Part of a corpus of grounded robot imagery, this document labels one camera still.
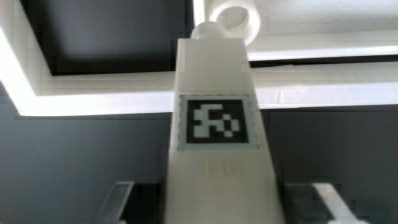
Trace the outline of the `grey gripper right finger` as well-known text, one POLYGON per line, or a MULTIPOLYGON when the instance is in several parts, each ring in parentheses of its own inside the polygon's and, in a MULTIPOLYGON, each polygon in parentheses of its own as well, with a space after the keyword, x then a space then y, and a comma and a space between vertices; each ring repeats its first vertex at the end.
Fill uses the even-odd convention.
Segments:
POLYGON ((358 218, 331 183, 285 183, 287 224, 370 224, 358 218))

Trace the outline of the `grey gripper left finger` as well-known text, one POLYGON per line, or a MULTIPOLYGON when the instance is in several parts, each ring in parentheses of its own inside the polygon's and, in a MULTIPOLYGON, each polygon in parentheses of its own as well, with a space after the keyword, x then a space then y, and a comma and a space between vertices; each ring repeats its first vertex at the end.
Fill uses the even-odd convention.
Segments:
POLYGON ((118 182, 93 224, 164 224, 160 183, 118 182))

